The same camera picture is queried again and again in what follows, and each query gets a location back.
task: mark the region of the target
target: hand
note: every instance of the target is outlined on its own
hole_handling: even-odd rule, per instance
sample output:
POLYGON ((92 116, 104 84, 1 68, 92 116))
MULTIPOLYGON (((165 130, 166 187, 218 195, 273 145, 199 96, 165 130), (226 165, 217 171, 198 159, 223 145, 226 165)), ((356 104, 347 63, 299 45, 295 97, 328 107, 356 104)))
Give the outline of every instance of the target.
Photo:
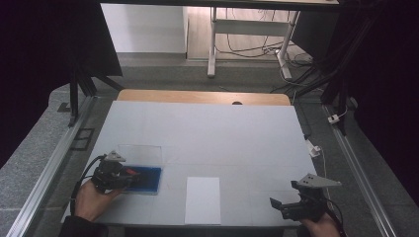
POLYGON ((313 222, 309 219, 302 219, 299 222, 307 227, 312 237, 340 236, 335 221, 327 213, 324 213, 317 222, 313 222))
POLYGON ((78 191, 74 215, 93 222, 105 212, 111 201, 122 191, 112 190, 107 194, 102 194, 89 180, 78 191))

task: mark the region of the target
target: black curtain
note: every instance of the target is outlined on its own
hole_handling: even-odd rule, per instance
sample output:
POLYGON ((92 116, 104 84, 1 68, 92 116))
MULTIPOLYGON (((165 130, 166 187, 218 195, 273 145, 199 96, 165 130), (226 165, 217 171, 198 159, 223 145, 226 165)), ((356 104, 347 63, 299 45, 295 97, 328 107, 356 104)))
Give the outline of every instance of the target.
POLYGON ((2 167, 75 67, 122 72, 101 6, 93 1, 3 1, 0 32, 2 167))
POLYGON ((356 54, 349 93, 355 118, 419 203, 419 4, 387 1, 356 54))

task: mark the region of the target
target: wall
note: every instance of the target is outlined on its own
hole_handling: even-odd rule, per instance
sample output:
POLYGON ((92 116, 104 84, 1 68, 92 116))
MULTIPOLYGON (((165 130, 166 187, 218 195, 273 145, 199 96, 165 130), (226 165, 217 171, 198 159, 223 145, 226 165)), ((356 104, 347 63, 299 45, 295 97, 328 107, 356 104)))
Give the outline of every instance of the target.
POLYGON ((101 6, 116 52, 186 52, 186 7, 101 6))

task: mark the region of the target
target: sleeve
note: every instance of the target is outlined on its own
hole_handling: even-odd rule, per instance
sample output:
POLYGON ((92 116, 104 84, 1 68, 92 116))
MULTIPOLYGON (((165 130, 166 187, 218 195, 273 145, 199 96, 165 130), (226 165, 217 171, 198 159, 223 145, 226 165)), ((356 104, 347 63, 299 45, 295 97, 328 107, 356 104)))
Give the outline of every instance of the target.
POLYGON ((58 237, 103 236, 104 231, 108 232, 105 225, 95 224, 78 216, 67 216, 58 237))

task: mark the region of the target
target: white table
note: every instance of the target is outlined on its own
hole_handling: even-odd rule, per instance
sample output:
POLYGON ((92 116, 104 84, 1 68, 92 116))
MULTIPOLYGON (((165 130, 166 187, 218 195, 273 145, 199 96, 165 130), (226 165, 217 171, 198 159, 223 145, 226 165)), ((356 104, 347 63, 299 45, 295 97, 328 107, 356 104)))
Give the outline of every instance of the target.
POLYGON ((269 198, 299 201, 290 181, 315 174, 290 106, 115 101, 90 160, 121 145, 161 147, 159 193, 121 195, 99 222, 183 226, 187 178, 219 177, 221 226, 294 226, 269 198))

